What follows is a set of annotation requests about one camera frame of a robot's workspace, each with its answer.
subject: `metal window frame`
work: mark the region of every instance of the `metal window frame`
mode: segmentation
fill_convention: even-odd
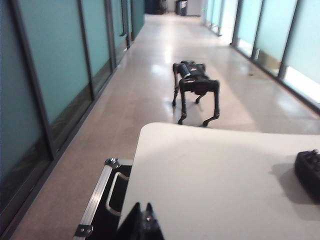
[[[81,27],[81,37],[82,37],[83,50],[84,50],[84,55],[85,55],[86,71],[87,71],[88,80],[89,80],[91,101],[93,101],[95,99],[95,91],[94,91],[94,86],[93,86],[93,75],[91,72],[92,67],[91,67],[91,63],[90,63],[90,53],[89,53],[88,42],[87,42],[84,9],[83,9],[83,5],[82,5],[82,0],[77,0],[76,3],[77,3],[79,21],[80,21],[80,27]]]
[[[255,66],[257,66],[259,69],[261,69],[263,72],[265,72],[268,76],[270,76],[273,80],[275,80],[277,83],[279,83],[281,86],[283,86],[285,89],[287,89],[291,94],[293,94],[296,98],[298,98],[301,102],[303,102],[306,106],[308,106],[311,110],[313,110],[316,114],[320,115],[320,105],[317,104],[316,102],[312,101],[311,99],[309,99],[309,97],[307,95],[305,95],[304,93],[300,92],[299,89],[296,89],[290,85],[288,85],[285,81],[284,81],[284,75],[286,73],[286,60],[288,58],[288,50],[290,48],[290,43],[292,41],[292,33],[293,33],[293,29],[296,25],[297,22],[297,12],[299,11],[299,8],[301,6],[301,1],[302,0],[297,0],[296,1],[296,5],[295,5],[295,9],[293,12],[293,16],[292,16],[292,21],[291,21],[291,25],[289,28],[289,33],[287,36],[287,40],[286,40],[286,44],[283,50],[283,55],[282,55],[282,59],[280,62],[280,68],[279,68],[279,72],[277,75],[272,74],[270,71],[268,71],[266,68],[264,68],[262,65],[260,65],[257,61],[254,60],[254,55],[255,55],[255,47],[256,47],[256,42],[257,42],[257,37],[259,34],[259,28],[260,28],[260,24],[261,24],[261,16],[262,16],[262,11],[260,10],[260,16],[259,16],[259,20],[258,20],[258,26],[257,26],[257,31],[256,31],[256,35],[254,38],[254,43],[253,43],[253,49],[252,49],[252,54],[251,56],[247,56],[244,52],[242,52],[238,47],[238,34],[239,34],[239,27],[240,27],[240,17],[241,17],[241,11],[243,8],[243,1],[244,0],[238,0],[238,5],[237,5],[237,10],[236,10],[236,17],[235,17],[235,22],[234,22],[234,29],[233,29],[233,36],[232,36],[232,42],[230,44],[230,46],[235,49],[238,53],[240,53],[243,57],[245,57],[246,59],[248,59],[251,63],[253,63]]]
[[[258,39],[259,32],[260,32],[261,19],[262,19],[262,16],[264,14],[264,8],[265,8],[265,0],[262,0],[261,7],[260,7],[259,18],[258,18],[258,23],[257,23],[257,26],[256,26],[255,35],[254,35],[254,42],[253,42],[253,46],[252,46],[252,52],[251,52],[251,58],[253,60],[255,60],[255,56],[257,54],[257,39]]]

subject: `hallway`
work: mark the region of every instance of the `hallway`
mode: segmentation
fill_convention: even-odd
[[[12,239],[72,239],[105,159],[133,159],[144,125],[177,123],[180,118],[180,94],[172,108],[174,62],[205,63],[208,76],[220,81],[220,118],[208,128],[320,134],[320,117],[229,43],[228,37],[202,26],[198,17],[146,15],[140,34]],[[183,123],[199,127],[213,114],[212,94],[200,104],[194,104],[192,93],[186,98]]]

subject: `frosted glass panel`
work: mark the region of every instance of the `frosted glass panel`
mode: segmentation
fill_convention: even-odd
[[[262,0],[243,0],[239,30],[238,47],[251,56],[255,41]]]
[[[206,18],[205,18],[207,24],[211,23],[213,9],[214,9],[214,0],[208,0],[207,6],[206,6]]]
[[[232,34],[235,27],[238,0],[226,0],[224,2],[221,34],[232,40]]]
[[[127,0],[129,33],[132,33],[131,0]]]
[[[14,19],[1,1],[0,235],[50,163]]]
[[[88,85],[77,1],[20,0],[49,122]]]
[[[111,0],[115,48],[119,47],[119,45],[125,39],[125,37],[122,36],[122,34],[124,33],[122,19],[122,1],[123,0]]]
[[[320,1],[300,1],[285,62],[284,81],[320,104]]]
[[[92,76],[109,60],[104,0],[82,0]]]
[[[131,6],[131,18],[132,18],[132,39],[136,39],[141,28],[145,24],[145,1],[134,0],[134,4]]]
[[[296,16],[286,65],[320,84],[319,44],[320,1],[303,0]]]
[[[212,21],[211,22],[216,26],[219,25],[221,4],[222,4],[222,0],[214,0],[213,14],[212,14]]]
[[[297,0],[267,0],[256,42],[256,48],[281,61]]]

